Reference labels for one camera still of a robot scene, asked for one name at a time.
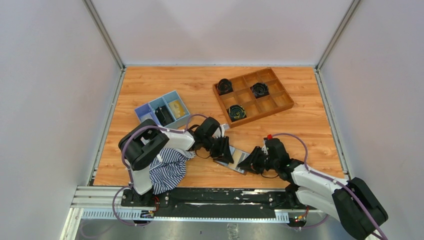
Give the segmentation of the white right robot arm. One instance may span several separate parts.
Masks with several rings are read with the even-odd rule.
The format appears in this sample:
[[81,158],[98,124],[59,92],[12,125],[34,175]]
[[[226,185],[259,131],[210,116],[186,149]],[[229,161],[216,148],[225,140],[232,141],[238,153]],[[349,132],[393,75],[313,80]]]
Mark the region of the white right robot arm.
[[283,181],[286,204],[292,209],[312,207],[338,220],[356,240],[364,240],[388,219],[388,213],[364,180],[330,176],[314,170],[306,161],[291,158],[278,138],[264,141],[238,163],[238,168],[261,175],[274,170]]

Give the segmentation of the brown leather card holder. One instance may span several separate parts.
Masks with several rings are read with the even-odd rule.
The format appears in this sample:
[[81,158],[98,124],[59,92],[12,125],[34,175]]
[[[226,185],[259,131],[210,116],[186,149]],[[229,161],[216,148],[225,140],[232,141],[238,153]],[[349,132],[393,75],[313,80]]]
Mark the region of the brown leather card holder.
[[222,167],[233,170],[236,173],[246,175],[247,171],[238,167],[238,164],[241,163],[242,161],[244,161],[249,156],[249,153],[242,151],[238,148],[235,148],[231,145],[229,146],[229,149],[230,149],[230,153],[231,153],[231,156],[232,156],[232,159],[233,159],[233,163],[226,163],[226,162],[219,160],[219,159],[214,159],[213,162],[215,162],[216,164],[218,164]]

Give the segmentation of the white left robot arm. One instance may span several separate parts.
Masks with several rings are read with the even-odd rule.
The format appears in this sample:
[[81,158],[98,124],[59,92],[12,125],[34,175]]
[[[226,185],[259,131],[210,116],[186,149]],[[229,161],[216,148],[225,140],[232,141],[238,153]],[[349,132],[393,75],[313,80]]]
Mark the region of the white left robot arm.
[[182,130],[147,119],[123,137],[118,148],[133,198],[142,207],[152,203],[153,195],[175,189],[187,173],[187,162],[201,149],[208,158],[234,163],[225,128],[213,117]]

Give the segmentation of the gold credit card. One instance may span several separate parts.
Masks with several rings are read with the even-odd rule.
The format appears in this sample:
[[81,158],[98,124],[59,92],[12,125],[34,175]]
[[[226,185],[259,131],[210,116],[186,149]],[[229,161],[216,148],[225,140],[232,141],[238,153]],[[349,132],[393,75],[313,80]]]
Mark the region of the gold credit card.
[[228,166],[237,172],[243,173],[244,171],[238,167],[238,164],[241,163],[247,157],[247,155],[248,153],[245,153],[239,149],[235,149],[232,153],[233,163],[229,163]]

